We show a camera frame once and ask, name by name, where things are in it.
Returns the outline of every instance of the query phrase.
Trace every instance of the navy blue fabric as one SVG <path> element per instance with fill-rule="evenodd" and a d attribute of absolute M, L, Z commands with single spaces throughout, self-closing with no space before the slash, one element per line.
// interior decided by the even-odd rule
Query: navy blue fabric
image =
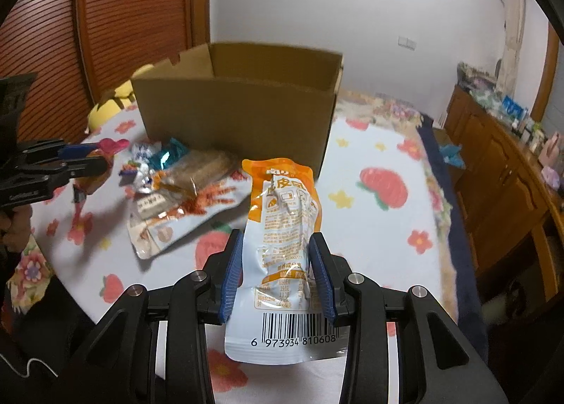
<path fill-rule="evenodd" d="M 487 363 L 488 337 L 486 325 L 482 320 L 481 303 L 476 287 L 476 277 L 474 276 L 472 253 L 470 252 L 470 245 L 464 230 L 460 207 L 456 201 L 448 168 L 439 152 L 439 145 L 436 142 L 431 125 L 428 121 L 424 121 L 423 126 L 419 127 L 418 131 L 423 140 L 433 175 L 445 192 L 446 200 L 452 205 L 448 244 L 450 247 L 450 259 L 456 269 L 456 297 L 459 309 L 458 326 L 470 341 L 470 344 Z"/>

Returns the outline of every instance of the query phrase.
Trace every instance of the wooden dresser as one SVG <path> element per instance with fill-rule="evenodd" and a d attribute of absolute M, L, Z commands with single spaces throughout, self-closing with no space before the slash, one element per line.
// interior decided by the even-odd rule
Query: wooden dresser
<path fill-rule="evenodd" d="M 525 240 L 534 244 L 545 300 L 564 286 L 560 199 L 540 176 L 537 158 L 517 136 L 455 87 L 445 130 L 462 145 L 466 171 L 455 185 L 478 282 L 509 266 Z"/>

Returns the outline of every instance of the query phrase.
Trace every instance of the brown slatted door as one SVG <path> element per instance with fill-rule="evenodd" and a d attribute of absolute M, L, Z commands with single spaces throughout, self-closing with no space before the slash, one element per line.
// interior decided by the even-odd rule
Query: brown slatted door
<path fill-rule="evenodd" d="M 191 47 L 186 0 L 85 0 L 85 63 L 95 100 L 135 69 Z"/>
<path fill-rule="evenodd" d="M 90 104 L 78 62 L 72 0 L 19 0 L 0 27 L 0 76 L 38 73 L 20 139 L 84 137 Z"/>

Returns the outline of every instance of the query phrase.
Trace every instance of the orange and white snack package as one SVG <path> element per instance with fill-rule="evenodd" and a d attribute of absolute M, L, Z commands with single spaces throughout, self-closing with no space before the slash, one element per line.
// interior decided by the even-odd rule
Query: orange and white snack package
<path fill-rule="evenodd" d="M 348 328 L 333 328 L 323 316 L 309 268 L 309 238 L 321 227 L 311 169 L 278 158 L 244 160 L 243 170 L 253 187 L 225 353 L 265 365 L 344 355 Z"/>

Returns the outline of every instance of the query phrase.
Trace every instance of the blue gripper pad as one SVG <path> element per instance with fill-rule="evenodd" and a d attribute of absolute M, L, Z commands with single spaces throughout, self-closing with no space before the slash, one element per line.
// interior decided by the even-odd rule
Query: blue gripper pad
<path fill-rule="evenodd" d="M 321 236 L 320 232 L 316 232 L 311 235 L 308 246 L 309 262 L 311 263 L 311 267 L 314 271 L 315 283 L 317 284 L 317 291 L 323 314 L 331 324 L 334 324 L 337 313 L 335 310 L 335 300 L 333 298 L 333 283 L 331 282 L 327 269 L 323 264 L 321 251 L 318 247 L 317 240 L 314 237 L 316 234 L 319 234 L 321 241 L 323 241 L 323 245 L 325 244 L 325 240 L 323 240 L 323 236 Z"/>
<path fill-rule="evenodd" d="M 235 247 L 229 259 L 225 272 L 225 280 L 221 285 L 221 305 L 219 306 L 219 320 L 226 323 L 233 311 L 235 294 L 239 286 L 239 279 L 243 271 L 243 233 L 239 231 Z"/>

